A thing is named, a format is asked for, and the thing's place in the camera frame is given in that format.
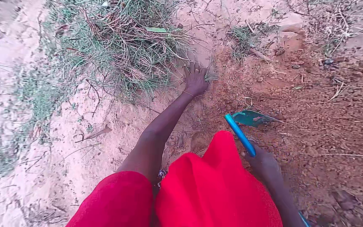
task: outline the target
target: red fabric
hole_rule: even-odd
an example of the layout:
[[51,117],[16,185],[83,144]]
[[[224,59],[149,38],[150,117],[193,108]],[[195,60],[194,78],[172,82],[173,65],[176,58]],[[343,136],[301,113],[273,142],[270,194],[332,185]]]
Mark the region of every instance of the red fabric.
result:
[[162,227],[282,226],[264,186],[241,163],[232,133],[215,134],[203,158],[186,153],[169,167],[156,198]]
[[148,226],[152,185],[144,175],[125,171],[103,179],[82,202],[67,226]]
[[[230,132],[218,132],[204,157],[186,153],[161,183],[155,211],[162,227],[281,227],[263,185],[242,166]],[[67,226],[142,227],[150,223],[152,187],[136,172],[102,180]]]

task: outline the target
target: blue handle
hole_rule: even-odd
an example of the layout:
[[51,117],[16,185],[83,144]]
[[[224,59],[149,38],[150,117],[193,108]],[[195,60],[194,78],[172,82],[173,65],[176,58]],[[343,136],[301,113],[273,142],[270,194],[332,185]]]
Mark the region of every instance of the blue handle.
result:
[[243,147],[246,148],[246,151],[249,153],[249,155],[251,157],[256,156],[255,148],[250,144],[249,140],[243,134],[242,130],[240,130],[239,126],[236,124],[235,120],[233,120],[232,116],[230,114],[225,115],[225,120],[226,122],[228,122],[229,126],[232,128],[235,134],[238,136],[240,142],[242,142]]

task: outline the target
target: soil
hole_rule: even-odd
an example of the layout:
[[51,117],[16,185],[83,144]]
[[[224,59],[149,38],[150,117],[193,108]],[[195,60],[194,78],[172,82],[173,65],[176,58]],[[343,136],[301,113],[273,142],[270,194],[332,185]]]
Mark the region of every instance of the soil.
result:
[[[312,226],[363,226],[363,35],[344,42],[333,57],[326,58],[322,44],[308,42],[314,35],[308,29],[310,19],[294,13],[283,1],[208,3],[181,4],[175,24],[185,28],[203,24],[191,29],[191,35],[202,40],[192,43],[197,50],[194,57],[211,65],[219,80],[180,118],[166,144],[163,168],[185,152],[203,155],[215,132],[230,130],[226,114],[247,108],[261,111],[283,123],[241,128],[254,143],[275,154],[295,203]],[[40,12],[46,12],[42,2],[22,4],[23,14],[3,30],[0,65],[13,67],[39,57],[34,55],[38,32],[32,28],[38,28]],[[273,61],[255,56],[232,59],[234,44],[226,37],[227,30],[245,20],[264,21],[272,8],[287,12],[278,32],[263,40],[275,40],[269,49],[276,51],[265,52]],[[0,77],[9,75],[0,69]],[[183,87],[177,81],[156,91],[150,107],[105,99],[93,115],[96,94],[87,83],[79,85],[69,102],[62,104],[61,115],[52,118],[53,146],[32,144],[13,172],[0,178],[0,226],[64,226]],[[332,98],[340,88],[344,90]],[[75,110],[72,103],[78,104]],[[78,122],[81,115],[85,120]],[[113,131],[75,143],[86,136],[87,124],[93,128],[108,124]],[[236,146],[244,151],[237,139]],[[242,163],[250,171],[249,164]]]

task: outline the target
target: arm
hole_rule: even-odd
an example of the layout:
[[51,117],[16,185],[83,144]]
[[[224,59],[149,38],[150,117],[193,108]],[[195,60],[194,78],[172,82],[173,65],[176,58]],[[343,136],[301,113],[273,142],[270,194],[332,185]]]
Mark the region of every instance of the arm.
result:
[[245,155],[249,161],[255,175],[259,176],[273,199],[275,206],[280,213],[282,223],[285,227],[304,227],[304,223],[299,216],[298,209],[295,207],[294,200],[289,189],[284,185],[281,169],[273,154],[264,151],[254,145],[256,156]]
[[149,181],[155,181],[162,164],[164,145],[181,114],[194,97],[201,95],[208,88],[208,83],[204,80],[205,73],[206,68],[201,70],[198,63],[190,63],[184,92],[146,127],[137,145],[117,172],[135,171]]

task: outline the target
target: green hoe blade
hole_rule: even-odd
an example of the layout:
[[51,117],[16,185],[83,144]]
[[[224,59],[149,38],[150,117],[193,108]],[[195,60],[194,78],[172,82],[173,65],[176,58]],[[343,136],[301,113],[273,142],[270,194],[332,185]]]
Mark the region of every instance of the green hoe blade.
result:
[[257,113],[252,110],[244,110],[241,112],[234,113],[234,114],[232,114],[232,117],[235,120],[235,122],[239,122],[241,124],[245,124],[248,126],[254,126],[254,127],[257,127],[260,124],[263,124],[263,123],[269,122],[269,121],[276,121],[276,122],[283,123],[283,121],[280,121],[273,117],[269,117],[264,114]]

